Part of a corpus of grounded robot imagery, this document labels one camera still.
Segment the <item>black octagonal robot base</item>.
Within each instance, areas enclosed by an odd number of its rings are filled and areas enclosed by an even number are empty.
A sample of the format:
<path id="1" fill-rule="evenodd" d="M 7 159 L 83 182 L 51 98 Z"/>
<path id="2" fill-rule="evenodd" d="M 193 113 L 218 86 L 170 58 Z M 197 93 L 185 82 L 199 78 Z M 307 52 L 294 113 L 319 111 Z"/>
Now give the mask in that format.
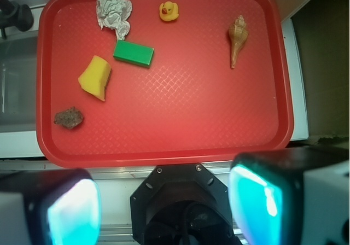
<path id="1" fill-rule="evenodd" d="M 138 244 L 241 244 L 228 188 L 200 164 L 157 166 L 130 196 Z"/>

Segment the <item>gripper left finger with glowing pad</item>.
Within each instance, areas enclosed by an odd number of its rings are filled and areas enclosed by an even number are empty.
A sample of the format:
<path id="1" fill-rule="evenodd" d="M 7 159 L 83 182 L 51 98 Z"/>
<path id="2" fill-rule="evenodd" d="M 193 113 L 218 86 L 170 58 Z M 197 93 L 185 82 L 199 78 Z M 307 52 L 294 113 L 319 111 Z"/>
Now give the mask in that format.
<path id="1" fill-rule="evenodd" d="M 101 216 L 87 170 L 1 173 L 1 244 L 96 244 Z"/>

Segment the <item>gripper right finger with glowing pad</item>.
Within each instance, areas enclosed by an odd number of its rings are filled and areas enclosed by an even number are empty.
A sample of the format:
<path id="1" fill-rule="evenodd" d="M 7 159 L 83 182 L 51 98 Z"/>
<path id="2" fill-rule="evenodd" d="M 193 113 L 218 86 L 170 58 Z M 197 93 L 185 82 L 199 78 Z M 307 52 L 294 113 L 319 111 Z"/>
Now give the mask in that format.
<path id="1" fill-rule="evenodd" d="M 327 146 L 238 154 L 228 197 L 249 244 L 349 244 L 349 151 Z"/>

